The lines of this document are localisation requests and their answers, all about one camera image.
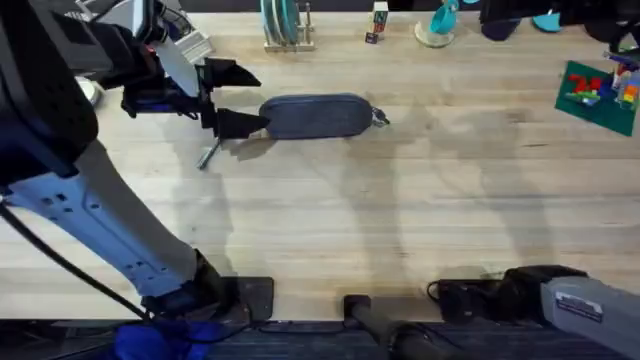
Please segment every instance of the gray pencil case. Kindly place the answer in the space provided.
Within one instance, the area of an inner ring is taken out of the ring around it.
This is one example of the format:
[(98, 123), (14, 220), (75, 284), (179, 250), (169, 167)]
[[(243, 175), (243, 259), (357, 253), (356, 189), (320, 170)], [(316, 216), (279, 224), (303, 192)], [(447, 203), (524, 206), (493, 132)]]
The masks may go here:
[(382, 113), (354, 94), (278, 96), (260, 107), (260, 116), (271, 121), (267, 131), (274, 139), (358, 135), (371, 126), (376, 112)]

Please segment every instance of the teal plate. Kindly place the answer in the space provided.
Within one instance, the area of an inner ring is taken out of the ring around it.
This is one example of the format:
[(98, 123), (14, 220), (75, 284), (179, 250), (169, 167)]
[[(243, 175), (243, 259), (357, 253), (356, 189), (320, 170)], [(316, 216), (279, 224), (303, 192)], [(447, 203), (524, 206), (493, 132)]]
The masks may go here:
[(276, 29), (276, 24), (273, 21), (272, 1), (273, 0), (260, 0), (260, 14), (262, 16), (262, 24), (265, 32), (269, 35), (272, 41), (280, 44), (282, 43), (282, 38), (280, 37), (280, 34)]
[(298, 12), (298, 5), (293, 0), (281, 0), (282, 21), (280, 22), (280, 28), (286, 40), (290, 44), (298, 43), (298, 20), (300, 14)]

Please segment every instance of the red lego brick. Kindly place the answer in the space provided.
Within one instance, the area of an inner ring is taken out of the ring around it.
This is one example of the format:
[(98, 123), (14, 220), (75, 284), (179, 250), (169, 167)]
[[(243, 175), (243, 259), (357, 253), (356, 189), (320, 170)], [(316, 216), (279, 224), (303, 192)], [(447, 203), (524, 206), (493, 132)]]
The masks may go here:
[(602, 79), (598, 77), (592, 77), (591, 82), (589, 83), (589, 89), (591, 90), (600, 90), (602, 86)]
[(573, 89), (574, 93), (579, 93), (583, 91), (587, 91), (587, 78), (582, 75), (571, 74), (569, 75), (569, 81), (577, 82), (575, 89)]

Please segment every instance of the wooden table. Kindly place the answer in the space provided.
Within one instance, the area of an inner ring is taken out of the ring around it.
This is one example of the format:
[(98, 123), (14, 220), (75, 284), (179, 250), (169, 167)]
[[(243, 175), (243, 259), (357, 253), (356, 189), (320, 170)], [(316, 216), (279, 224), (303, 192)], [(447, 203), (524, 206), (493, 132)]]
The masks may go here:
[[(262, 88), (224, 88), (219, 106), (255, 112), (282, 94), (354, 92), (392, 125), (353, 139), (211, 143), (175, 115), (130, 119), (119, 91), (98, 110), (100, 140), (122, 176), (182, 240), (224, 274), (276, 280), (275, 318), (337, 319), (367, 293), (398, 316), (435, 318), (425, 285), (564, 264), (640, 291), (640, 146), (553, 109), (566, 60), (607, 69), (581, 28), (548, 35), (525, 21), (509, 41), (460, 15), (455, 42), (421, 46), (426, 14), (392, 13), (364, 42), (364, 13), (314, 14), (318, 49), (267, 54), (258, 14), (201, 14), (217, 56)], [(132, 286), (47, 221), (22, 218), (71, 261), (127, 296)], [(0, 317), (127, 318), (0, 224)]]

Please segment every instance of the plate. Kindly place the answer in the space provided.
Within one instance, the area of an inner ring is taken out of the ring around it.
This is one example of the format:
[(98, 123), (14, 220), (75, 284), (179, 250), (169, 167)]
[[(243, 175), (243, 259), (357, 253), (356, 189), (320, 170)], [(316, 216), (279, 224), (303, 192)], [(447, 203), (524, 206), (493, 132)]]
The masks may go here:
[(276, 25), (273, 22), (273, 6), (274, 0), (260, 0), (260, 14), (262, 16), (262, 24), (267, 36), (271, 38), (271, 41), (280, 44), (282, 42), (282, 36), (279, 31), (276, 31)]
[(282, 11), (281, 8), (282, 6), (280, 5), (280, 1), (278, 0), (271, 0), (271, 8), (272, 8), (272, 13), (271, 13), (271, 18), (273, 20), (273, 28), (275, 30), (275, 32), (278, 34), (278, 43), (280, 45), (284, 45), (287, 42), (287, 38), (285, 38), (284, 34), (282, 33)]
[(298, 5), (293, 0), (280, 0), (282, 2), (282, 27), (283, 35), (291, 44), (298, 43)]

